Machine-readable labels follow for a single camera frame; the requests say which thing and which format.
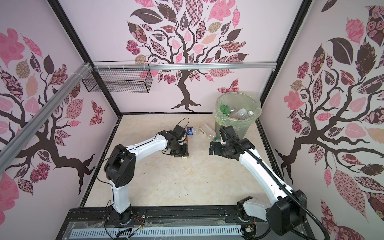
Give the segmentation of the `green Sprite bottle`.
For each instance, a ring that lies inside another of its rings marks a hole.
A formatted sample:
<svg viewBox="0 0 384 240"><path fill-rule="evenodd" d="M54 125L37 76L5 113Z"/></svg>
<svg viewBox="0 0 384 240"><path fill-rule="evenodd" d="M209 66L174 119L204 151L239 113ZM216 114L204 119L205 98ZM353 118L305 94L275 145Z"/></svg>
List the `green Sprite bottle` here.
<svg viewBox="0 0 384 240"><path fill-rule="evenodd" d="M231 107L228 105L221 105L220 106L220 111L225 115L229 116L231 114Z"/></svg>

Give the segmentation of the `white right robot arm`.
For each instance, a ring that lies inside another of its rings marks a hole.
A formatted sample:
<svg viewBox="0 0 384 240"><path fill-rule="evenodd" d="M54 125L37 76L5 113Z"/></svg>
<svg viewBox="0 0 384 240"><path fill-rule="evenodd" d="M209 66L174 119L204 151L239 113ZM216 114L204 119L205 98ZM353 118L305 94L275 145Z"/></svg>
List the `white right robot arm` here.
<svg viewBox="0 0 384 240"><path fill-rule="evenodd" d="M294 232L307 220L306 195L301 190L295 191L279 178L263 161L255 146L248 139L240 139L232 126L221 126L220 134L220 142L210 143L209 154L241 163L260 184L269 200L263 203L248 197L239 201L241 219L265 221L279 236Z"/></svg>

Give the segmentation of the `white bottle red cap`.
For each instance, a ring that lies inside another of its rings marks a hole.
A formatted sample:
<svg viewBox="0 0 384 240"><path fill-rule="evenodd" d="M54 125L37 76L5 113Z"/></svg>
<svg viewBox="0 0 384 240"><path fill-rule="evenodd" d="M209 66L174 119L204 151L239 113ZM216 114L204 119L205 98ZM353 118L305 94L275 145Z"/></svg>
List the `white bottle red cap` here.
<svg viewBox="0 0 384 240"><path fill-rule="evenodd" d="M246 109L239 109L237 112L230 115L235 120L243 120L247 117L248 111Z"/></svg>

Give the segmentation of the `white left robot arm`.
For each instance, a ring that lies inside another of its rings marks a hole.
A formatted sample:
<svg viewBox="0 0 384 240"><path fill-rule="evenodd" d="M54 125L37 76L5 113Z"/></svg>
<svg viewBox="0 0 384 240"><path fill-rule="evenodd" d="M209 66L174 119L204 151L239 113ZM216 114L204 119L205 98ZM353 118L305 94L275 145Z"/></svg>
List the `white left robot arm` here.
<svg viewBox="0 0 384 240"><path fill-rule="evenodd" d="M156 153L170 151L174 158L188 157L187 131L177 125L173 130L160 131L154 137L141 143L115 146L104 166L106 178L112 185L113 209L120 215L130 210L128 183L133 179L136 163Z"/></svg>

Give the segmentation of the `clear ribbed bottle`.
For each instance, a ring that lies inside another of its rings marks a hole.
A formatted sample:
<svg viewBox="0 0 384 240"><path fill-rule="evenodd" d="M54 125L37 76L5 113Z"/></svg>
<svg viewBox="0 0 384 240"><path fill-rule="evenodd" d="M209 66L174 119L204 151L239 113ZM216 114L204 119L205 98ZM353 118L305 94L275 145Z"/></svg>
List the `clear ribbed bottle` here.
<svg viewBox="0 0 384 240"><path fill-rule="evenodd" d="M251 117L253 117L254 116L254 112L252 112L252 111L248 111L248 113L247 113L247 118L251 118Z"/></svg>

